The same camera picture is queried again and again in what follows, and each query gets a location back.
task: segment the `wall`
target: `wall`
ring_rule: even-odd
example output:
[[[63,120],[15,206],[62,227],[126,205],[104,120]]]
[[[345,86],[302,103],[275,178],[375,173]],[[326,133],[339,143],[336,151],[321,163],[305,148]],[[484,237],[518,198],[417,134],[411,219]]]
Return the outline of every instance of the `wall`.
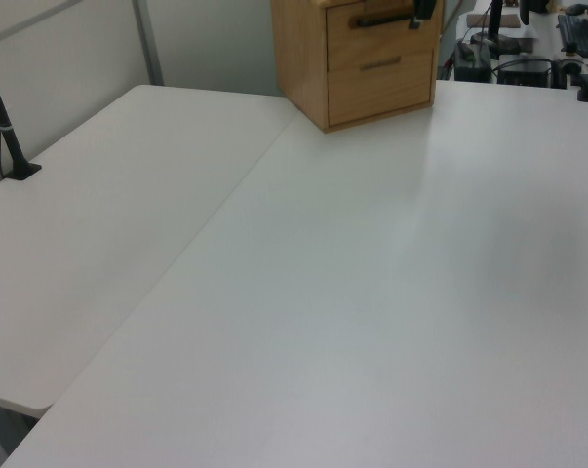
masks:
[[[0,92],[28,159],[147,83],[131,0],[85,0],[0,41]]]
[[[457,3],[447,1],[446,17]],[[460,13],[474,4],[464,0]],[[270,0],[140,0],[140,5],[167,86],[281,94]],[[453,51],[454,38],[455,19],[442,40],[440,64]]]
[[[458,4],[458,0],[446,0],[446,21],[451,14],[451,11]],[[476,0],[463,0],[462,4],[458,8],[456,16],[449,24],[448,29],[441,38],[441,48],[439,50],[439,65],[443,65],[445,61],[453,53],[454,45],[456,44],[456,20],[463,13],[467,13],[473,10],[476,5]]]

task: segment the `office desk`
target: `office desk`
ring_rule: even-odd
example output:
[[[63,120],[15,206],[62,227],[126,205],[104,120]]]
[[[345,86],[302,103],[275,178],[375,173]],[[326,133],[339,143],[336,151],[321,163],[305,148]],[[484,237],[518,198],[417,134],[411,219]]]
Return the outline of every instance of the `office desk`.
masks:
[[[298,114],[5,466],[588,467],[588,104]]]
[[[295,116],[138,87],[0,183],[0,406],[40,417]]]

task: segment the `wooden cabinet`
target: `wooden cabinet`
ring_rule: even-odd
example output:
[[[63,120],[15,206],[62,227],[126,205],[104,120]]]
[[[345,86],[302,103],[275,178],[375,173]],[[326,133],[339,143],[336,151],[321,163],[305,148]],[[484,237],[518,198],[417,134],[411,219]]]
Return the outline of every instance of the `wooden cabinet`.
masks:
[[[412,0],[271,2],[279,87],[323,131],[432,105],[442,0],[417,29]]]

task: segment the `white tabletop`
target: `white tabletop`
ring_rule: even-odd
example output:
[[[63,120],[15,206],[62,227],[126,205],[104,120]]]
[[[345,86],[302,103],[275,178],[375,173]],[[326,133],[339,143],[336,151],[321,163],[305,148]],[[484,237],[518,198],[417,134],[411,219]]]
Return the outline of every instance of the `white tabletop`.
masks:
[[[0,405],[52,405],[295,113],[138,87],[1,182]]]
[[[588,104],[298,114],[5,466],[587,468]]]

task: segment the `black keyboard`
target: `black keyboard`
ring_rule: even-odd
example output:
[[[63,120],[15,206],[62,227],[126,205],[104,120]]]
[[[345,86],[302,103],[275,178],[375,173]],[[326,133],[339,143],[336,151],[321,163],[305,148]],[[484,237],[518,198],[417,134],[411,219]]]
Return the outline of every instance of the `black keyboard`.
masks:
[[[563,38],[563,51],[567,50],[569,42],[574,42],[577,53],[588,58],[588,19],[558,15],[558,27]]]

